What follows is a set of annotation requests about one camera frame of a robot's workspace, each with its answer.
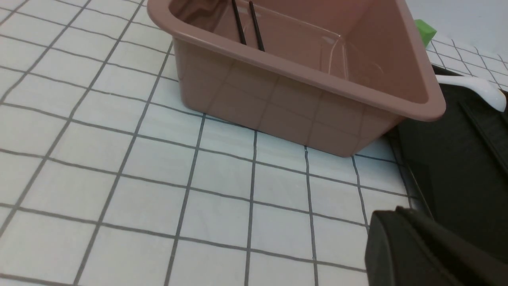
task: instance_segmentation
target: chopstick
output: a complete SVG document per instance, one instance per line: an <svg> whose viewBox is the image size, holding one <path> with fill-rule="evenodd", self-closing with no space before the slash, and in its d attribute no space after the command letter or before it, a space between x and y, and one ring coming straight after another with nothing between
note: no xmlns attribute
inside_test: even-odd
<svg viewBox="0 0 508 286"><path fill-rule="evenodd" d="M263 45L263 40L261 39L261 32L259 31L258 19L256 18L256 11L254 10L254 3L249 1L250 14L252 16L252 21L254 22L254 31L256 32L256 39L258 40L258 49L260 51L265 51L265 46Z"/></svg>
<svg viewBox="0 0 508 286"><path fill-rule="evenodd" d="M240 43L246 45L245 35L243 34L242 22L240 21L240 15L238 14L238 7L236 7L236 1L231 0L233 5L233 12L235 13L236 28L238 29L238 35L240 36Z"/></svg>

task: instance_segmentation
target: black container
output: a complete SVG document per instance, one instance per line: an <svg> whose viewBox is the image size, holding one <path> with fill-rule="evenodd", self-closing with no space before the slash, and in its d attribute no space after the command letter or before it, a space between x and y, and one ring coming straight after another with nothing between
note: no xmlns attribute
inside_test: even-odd
<svg viewBox="0 0 508 286"><path fill-rule="evenodd" d="M405 164L436 222L508 263L508 114L469 89L441 90L440 120L398 126Z"/></svg>

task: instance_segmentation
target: white tile pattern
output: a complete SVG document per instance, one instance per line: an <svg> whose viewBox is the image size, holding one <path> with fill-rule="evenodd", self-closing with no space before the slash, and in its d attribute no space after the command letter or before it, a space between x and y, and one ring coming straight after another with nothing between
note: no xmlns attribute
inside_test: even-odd
<svg viewBox="0 0 508 286"><path fill-rule="evenodd" d="M364 286L372 211L421 205L385 138L353 162L188 109L144 0L0 8L1 285ZM508 90L508 57L433 44Z"/></svg>

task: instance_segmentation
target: white spoon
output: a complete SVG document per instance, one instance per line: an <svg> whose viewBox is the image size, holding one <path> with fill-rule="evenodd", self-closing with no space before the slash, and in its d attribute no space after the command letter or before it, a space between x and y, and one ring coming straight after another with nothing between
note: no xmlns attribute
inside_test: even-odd
<svg viewBox="0 0 508 286"><path fill-rule="evenodd" d="M486 79L449 75L436 75L436 78L439 83L458 85L473 90L497 111L504 112L506 109L506 96Z"/></svg>

